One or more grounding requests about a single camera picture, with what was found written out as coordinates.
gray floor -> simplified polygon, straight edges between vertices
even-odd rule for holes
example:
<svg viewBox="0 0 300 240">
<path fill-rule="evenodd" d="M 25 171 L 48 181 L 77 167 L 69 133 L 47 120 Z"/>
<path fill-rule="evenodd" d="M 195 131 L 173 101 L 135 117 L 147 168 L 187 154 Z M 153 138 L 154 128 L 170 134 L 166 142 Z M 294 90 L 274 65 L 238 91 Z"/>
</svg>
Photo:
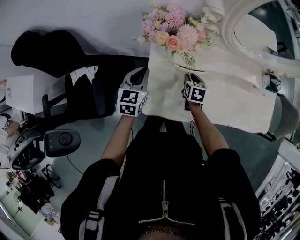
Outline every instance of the gray floor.
<svg viewBox="0 0 300 240">
<path fill-rule="evenodd" d="M 84 172 L 88 166 L 99 160 L 119 118 L 120 116 L 115 113 L 115 115 L 107 118 L 79 120 L 59 127 L 76 130 L 81 135 L 80 148 L 69 155 L 72 163 L 80 171 Z M 146 116 L 141 113 L 135 120 L 134 136 L 143 126 L 145 119 Z M 184 126 L 186 132 L 189 133 L 189 123 L 185 123 Z M 229 146 L 240 155 L 241 163 L 250 178 L 253 189 L 256 190 L 276 159 L 280 141 L 269 142 L 256 134 L 246 133 L 232 127 L 217 126 L 217 128 L 223 134 Z M 196 129 L 195 136 L 201 144 Z M 67 157 L 47 157 L 39 165 L 39 168 L 41 169 L 47 163 L 51 163 L 55 173 L 61 177 L 60 184 L 62 188 L 60 190 L 55 189 L 55 197 L 51 198 L 52 205 L 60 211 L 63 201 L 75 189 L 82 175 L 69 163 Z"/>
</svg>

